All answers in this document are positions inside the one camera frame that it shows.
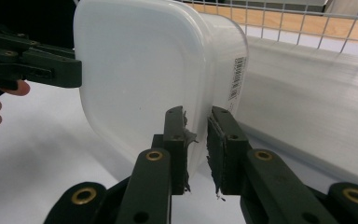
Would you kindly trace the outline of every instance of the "black tool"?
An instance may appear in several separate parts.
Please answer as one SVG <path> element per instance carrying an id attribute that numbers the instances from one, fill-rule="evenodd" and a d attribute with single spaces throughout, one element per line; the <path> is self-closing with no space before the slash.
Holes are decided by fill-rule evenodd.
<path id="1" fill-rule="evenodd" d="M 42 45 L 0 25 L 0 88 L 16 90 L 21 79 L 77 88 L 82 80 L 81 61 L 72 49 Z"/>
<path id="2" fill-rule="evenodd" d="M 227 110 L 213 107 L 208 123 L 216 193 L 240 195 L 246 223 L 358 223 L 358 185 L 337 183 L 324 195 L 303 185 L 277 154 L 252 149 Z M 171 196 L 189 189 L 186 151 L 193 140 L 185 125 L 181 106 L 168 110 L 164 134 L 139 154 L 131 177 L 108 190 L 88 182 L 68 189 L 45 223 L 171 223 Z"/>

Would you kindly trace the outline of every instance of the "wire shelf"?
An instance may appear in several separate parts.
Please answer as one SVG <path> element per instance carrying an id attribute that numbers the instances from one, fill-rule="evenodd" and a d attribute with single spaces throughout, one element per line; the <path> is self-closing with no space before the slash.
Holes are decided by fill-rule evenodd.
<path id="1" fill-rule="evenodd" d="M 241 25 L 247 35 L 358 55 L 358 1 L 184 0 L 182 2 L 189 4 L 198 12 L 232 19 Z M 344 4 L 347 8 L 350 7 L 351 14 L 345 13 L 345 10 L 337 10 L 343 8 Z"/>

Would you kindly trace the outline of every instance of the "wooden floor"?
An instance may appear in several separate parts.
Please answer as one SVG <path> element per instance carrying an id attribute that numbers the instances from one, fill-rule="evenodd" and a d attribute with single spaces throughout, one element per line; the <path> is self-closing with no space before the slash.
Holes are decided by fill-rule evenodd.
<path id="1" fill-rule="evenodd" d="M 264 26 L 265 28 L 281 29 L 284 31 L 307 33 L 310 35 L 326 35 L 335 38 L 358 39 L 358 21 L 350 19 L 331 18 L 326 26 L 327 17 L 324 16 L 303 16 L 301 14 L 292 14 L 281 12 L 271 12 L 262 10 L 252 10 L 244 8 L 205 6 L 198 4 L 189 4 L 198 12 L 218 14 L 228 17 L 239 24 L 248 24 L 253 26 Z"/>

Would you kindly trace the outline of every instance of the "plastic container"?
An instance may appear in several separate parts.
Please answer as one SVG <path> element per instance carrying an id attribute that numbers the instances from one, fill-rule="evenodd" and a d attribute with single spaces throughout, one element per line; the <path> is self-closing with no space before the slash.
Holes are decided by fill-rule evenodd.
<path id="1" fill-rule="evenodd" d="M 82 0 L 75 16 L 80 95 L 93 130 L 130 161 L 163 133 L 165 112 L 182 105 L 200 141 L 188 151 L 194 174 L 206 152 L 212 105 L 235 113 L 247 45 L 233 21 L 166 0 Z"/>

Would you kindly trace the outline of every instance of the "barcode label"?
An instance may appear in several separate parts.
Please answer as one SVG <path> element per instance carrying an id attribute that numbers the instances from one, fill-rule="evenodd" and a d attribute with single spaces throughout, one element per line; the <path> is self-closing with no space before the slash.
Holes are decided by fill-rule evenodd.
<path id="1" fill-rule="evenodd" d="M 241 83 L 245 71 L 246 58 L 237 58 L 234 63 L 234 77 L 232 78 L 231 91 L 228 100 L 233 100 L 241 92 Z"/>

